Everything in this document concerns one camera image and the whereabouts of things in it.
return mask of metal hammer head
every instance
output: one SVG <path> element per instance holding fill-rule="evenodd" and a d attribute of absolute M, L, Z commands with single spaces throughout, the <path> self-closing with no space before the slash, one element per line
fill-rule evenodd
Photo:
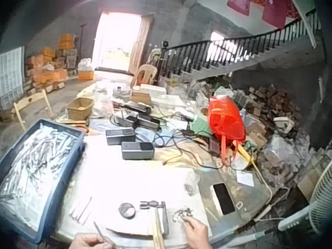
<path fill-rule="evenodd" d="M 140 209 L 163 208 L 164 206 L 164 201 L 162 201 L 161 204 L 159 204 L 158 201 L 141 201 Z"/>

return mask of round metal disc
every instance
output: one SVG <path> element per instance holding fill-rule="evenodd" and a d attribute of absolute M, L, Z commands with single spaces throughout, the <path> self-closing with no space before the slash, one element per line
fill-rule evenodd
<path fill-rule="evenodd" d="M 132 219 L 135 216 L 136 210 L 133 204 L 123 203 L 119 207 L 119 212 L 123 218 Z"/>

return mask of fan grille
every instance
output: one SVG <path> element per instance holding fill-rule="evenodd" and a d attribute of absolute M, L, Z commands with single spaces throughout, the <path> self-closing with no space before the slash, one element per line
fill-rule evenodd
<path fill-rule="evenodd" d="M 316 233 L 322 233 L 332 218 L 332 161 L 319 179 L 310 200 L 309 219 Z"/>

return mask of blue plastic tray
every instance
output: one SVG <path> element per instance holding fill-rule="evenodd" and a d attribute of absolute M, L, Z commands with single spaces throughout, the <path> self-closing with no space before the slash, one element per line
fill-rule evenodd
<path fill-rule="evenodd" d="M 10 212 L 1 212 L 1 223 L 4 226 L 8 226 L 10 230 L 13 230 L 18 235 L 23 236 L 28 241 L 39 244 L 43 239 L 49 238 L 56 226 L 58 214 L 60 211 L 61 203 L 64 194 L 67 190 L 68 183 L 71 178 L 73 169 L 80 159 L 82 152 L 84 151 L 84 136 L 85 133 L 82 130 L 75 129 L 66 125 L 55 123 L 51 120 L 40 119 L 35 122 L 26 132 L 18 139 L 14 146 L 5 154 L 0 160 L 0 184 L 8 174 L 11 164 L 14 161 L 18 151 L 23 147 L 25 140 L 29 138 L 36 130 L 39 129 L 40 123 L 45 126 L 49 126 L 57 129 L 58 131 L 65 131 L 69 134 L 77 137 L 77 142 L 70 151 L 67 160 L 65 161 L 61 175 L 54 185 L 54 189 L 51 190 L 47 202 L 44 206 L 43 214 L 39 223 L 38 230 L 35 231 L 28 225 L 23 223 L 15 215 Z"/>

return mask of red plastic bag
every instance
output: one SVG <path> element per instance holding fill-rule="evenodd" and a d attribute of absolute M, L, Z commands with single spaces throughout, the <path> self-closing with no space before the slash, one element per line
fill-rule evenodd
<path fill-rule="evenodd" d="M 232 141 L 245 141 L 245 126 L 240 112 L 234 101 L 225 96 L 219 100 L 212 100 L 209 103 L 209 125 L 222 141 L 221 156 L 222 162 L 226 160 L 226 143 Z"/>

